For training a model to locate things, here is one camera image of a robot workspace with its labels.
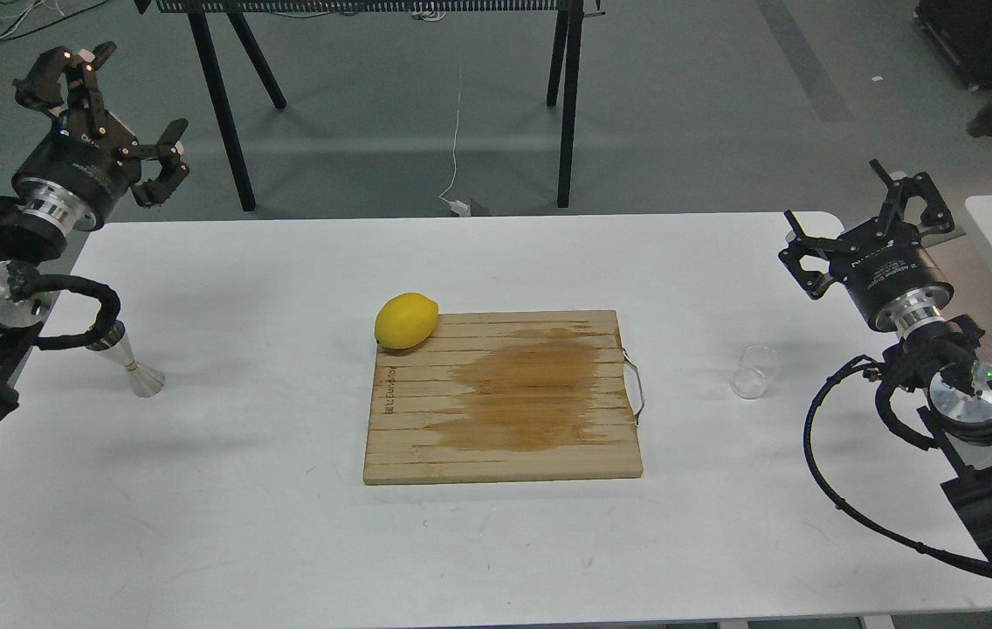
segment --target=jigger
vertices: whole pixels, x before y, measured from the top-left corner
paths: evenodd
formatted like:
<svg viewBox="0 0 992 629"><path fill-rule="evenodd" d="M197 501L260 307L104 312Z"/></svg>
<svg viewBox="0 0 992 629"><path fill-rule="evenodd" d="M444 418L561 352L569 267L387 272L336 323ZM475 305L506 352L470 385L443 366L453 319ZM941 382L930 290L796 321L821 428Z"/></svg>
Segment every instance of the jigger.
<svg viewBox="0 0 992 629"><path fill-rule="evenodd" d="M127 338L127 328L120 319L116 319L104 338L85 347L127 370L127 380L138 397L152 397L166 383L166 376L161 371L136 361L132 343Z"/></svg>

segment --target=yellow lemon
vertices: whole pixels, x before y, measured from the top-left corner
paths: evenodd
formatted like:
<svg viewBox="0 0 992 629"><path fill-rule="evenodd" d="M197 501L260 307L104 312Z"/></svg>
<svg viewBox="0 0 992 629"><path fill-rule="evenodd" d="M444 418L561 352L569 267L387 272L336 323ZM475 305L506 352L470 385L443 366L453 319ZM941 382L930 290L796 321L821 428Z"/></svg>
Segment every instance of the yellow lemon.
<svg viewBox="0 0 992 629"><path fill-rule="evenodd" d="M375 316L375 339L388 349L407 349L423 342L436 325L437 302L404 292L384 303Z"/></svg>

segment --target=grey floor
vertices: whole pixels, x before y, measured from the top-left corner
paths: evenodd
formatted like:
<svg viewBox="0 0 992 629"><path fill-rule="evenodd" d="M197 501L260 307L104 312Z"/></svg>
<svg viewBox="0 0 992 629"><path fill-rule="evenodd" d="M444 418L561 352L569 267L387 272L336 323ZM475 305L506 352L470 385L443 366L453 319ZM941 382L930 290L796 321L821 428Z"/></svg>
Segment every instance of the grey floor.
<svg viewBox="0 0 992 629"><path fill-rule="evenodd" d="M560 110L543 105L551 17L252 16L290 103L277 112L228 21L213 16L259 199L245 215L185 17L140 16L113 0L0 45L0 194L46 129L14 104L10 79L45 49L110 39L120 50L100 73L109 110L145 140L173 118L191 124L192 175L171 202L141 210L128 199L115 220L456 219L437 195L451 181L459 77L458 172L447 196L496 215L823 210L855 225L883 199L872 158L930 172L960 208L992 191L992 141L964 133L989 95L968 92L943 64L912 23L914 1L605 0L608 15L585 23L567 210L555 207ZM38 13L26 28L49 19ZM81 243L55 267L71 266ZM732 243L725 234L730 256ZM858 625L752 624L789 626ZM896 626L992 628L992 612Z"/></svg>

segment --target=black cable sleeve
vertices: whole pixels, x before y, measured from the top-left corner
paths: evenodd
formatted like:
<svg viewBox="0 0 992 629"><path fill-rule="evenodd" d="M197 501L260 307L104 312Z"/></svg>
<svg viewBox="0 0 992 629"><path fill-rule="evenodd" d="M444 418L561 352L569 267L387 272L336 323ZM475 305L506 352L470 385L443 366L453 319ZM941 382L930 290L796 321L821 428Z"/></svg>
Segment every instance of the black cable sleeve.
<svg viewBox="0 0 992 629"><path fill-rule="evenodd" d="M958 555L955 553L948 552L948 550L936 549L932 546L927 546L923 542L915 542L911 538L903 537L899 533L892 532L890 529L885 529L884 526L877 524L870 517L860 513L853 506L849 505L849 502L845 498L840 496L839 493L826 481L823 477L823 473L818 468L818 462L815 461L815 451L814 446L811 443L811 433L815 425L815 415L818 413L823 402L826 401L827 395L830 393L835 386L842 382L847 377L852 374L859 373L859 371L871 370L871 368L878 368L879 363L872 361L871 358L867 356L858 356L851 359L848 363L845 363L840 370L835 371L834 375L826 378L826 384L823 384L823 388L819 390L815 398L812 399L810 403L810 409L807 410L807 419L803 425L803 454L807 459L807 468L810 470L810 475L815 479L815 483L819 486L826 497L834 502L834 506L847 516L854 519L858 524L865 526L867 529L872 530L872 532L879 533L888 540L892 540L896 543L903 544L907 546L908 549L915 550L920 554L924 554L930 557L934 557L935 560L939 560L946 565L954 566L954 568L959 570L966 570L967 572L974 573L979 577L992 578L992 563L988 561L978 560L978 558L967 557L966 555Z"/></svg>
<svg viewBox="0 0 992 629"><path fill-rule="evenodd" d="M50 351L92 345L108 334L113 323L116 323L116 317L120 315L120 296L116 291L110 289L107 284L78 278L76 275L39 275L26 281L24 286L17 290L18 295L15 294L16 291L12 291L12 297L25 299L29 295L49 291L69 291L92 297L100 302L100 311L96 314L93 326L84 334L41 337L34 342L34 346L38 349Z"/></svg>
<svg viewBox="0 0 992 629"><path fill-rule="evenodd" d="M884 426L887 426L888 431L896 437L911 443L912 446L916 446L920 450L931 450L939 445L926 434L919 433L911 426L899 421L895 411L892 410L892 394L896 393L900 384L911 377L915 373L915 367L926 361L927 355L933 354L933 351L932 347L924 346L900 356L891 369L880 378L880 386L876 389L876 414L880 416L880 421L884 422Z"/></svg>

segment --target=clear glass cup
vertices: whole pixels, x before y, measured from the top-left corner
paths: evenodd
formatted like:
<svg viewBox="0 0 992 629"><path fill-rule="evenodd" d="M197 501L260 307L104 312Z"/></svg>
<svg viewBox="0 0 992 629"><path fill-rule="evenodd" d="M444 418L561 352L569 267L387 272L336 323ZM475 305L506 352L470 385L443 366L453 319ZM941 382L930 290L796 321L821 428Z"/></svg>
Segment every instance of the clear glass cup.
<svg viewBox="0 0 992 629"><path fill-rule="evenodd" d="M742 351L728 386L739 397L757 399L768 390L779 370L779 355L774 349L767 345L750 345Z"/></svg>

